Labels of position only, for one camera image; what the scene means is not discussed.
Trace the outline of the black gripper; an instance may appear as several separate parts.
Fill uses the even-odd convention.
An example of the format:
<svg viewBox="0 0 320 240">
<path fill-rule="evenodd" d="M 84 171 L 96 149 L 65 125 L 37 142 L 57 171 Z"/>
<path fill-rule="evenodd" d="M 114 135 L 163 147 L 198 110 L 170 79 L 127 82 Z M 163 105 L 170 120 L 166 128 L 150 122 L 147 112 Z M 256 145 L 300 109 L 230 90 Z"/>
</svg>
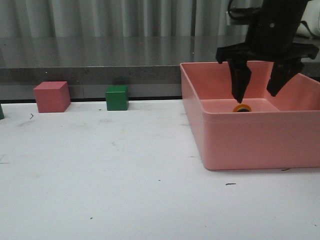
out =
<svg viewBox="0 0 320 240">
<path fill-rule="evenodd" d="M 307 0 L 264 0 L 252 13 L 245 41 L 217 48 L 216 60 L 228 62 L 231 94 L 239 104 L 252 76 L 247 61 L 274 62 L 266 89 L 275 97 L 303 70 L 302 58 L 316 58 L 317 46 L 293 42 L 307 4 Z"/>
</svg>

